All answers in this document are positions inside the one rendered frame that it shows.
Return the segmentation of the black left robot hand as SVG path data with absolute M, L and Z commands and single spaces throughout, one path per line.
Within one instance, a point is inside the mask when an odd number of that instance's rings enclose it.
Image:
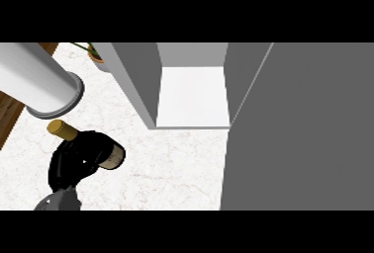
M 53 192 L 75 187 L 107 158 L 113 148 L 109 137 L 93 130 L 81 131 L 73 140 L 64 140 L 53 152 L 48 185 Z

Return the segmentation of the dark wine bottle yellow cap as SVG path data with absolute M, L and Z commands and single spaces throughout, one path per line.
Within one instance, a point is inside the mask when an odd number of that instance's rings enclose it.
M 122 145 L 101 132 L 94 130 L 79 131 L 62 120 L 53 120 L 47 131 L 63 140 L 63 144 L 78 157 L 97 167 L 113 170 L 125 158 Z

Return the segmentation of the grey open cabinet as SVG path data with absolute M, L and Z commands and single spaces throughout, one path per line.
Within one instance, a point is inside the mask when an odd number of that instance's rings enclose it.
M 268 42 L 97 42 L 103 63 L 149 129 L 229 129 Z

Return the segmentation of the dark grey cabinet door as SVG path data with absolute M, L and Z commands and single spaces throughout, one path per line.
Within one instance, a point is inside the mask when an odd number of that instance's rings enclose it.
M 227 133 L 224 210 L 374 210 L 374 43 L 277 43 Z

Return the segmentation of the white cylinder with grey rim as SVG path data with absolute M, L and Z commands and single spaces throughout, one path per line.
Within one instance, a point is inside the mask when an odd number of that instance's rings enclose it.
M 84 85 L 35 42 L 0 42 L 0 91 L 33 117 L 50 120 L 75 107 Z

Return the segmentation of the potted green plant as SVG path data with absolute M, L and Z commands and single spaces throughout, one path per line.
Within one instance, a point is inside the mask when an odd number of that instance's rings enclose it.
M 70 42 L 72 45 L 75 45 L 78 48 L 81 48 L 85 52 L 87 52 L 87 56 L 90 58 L 90 60 L 93 61 L 93 64 L 96 66 L 96 68 L 104 72 L 109 73 L 107 67 L 104 65 L 103 59 L 98 56 L 98 53 L 93 47 L 91 42 L 87 42 L 87 46 L 79 45 L 76 42 Z

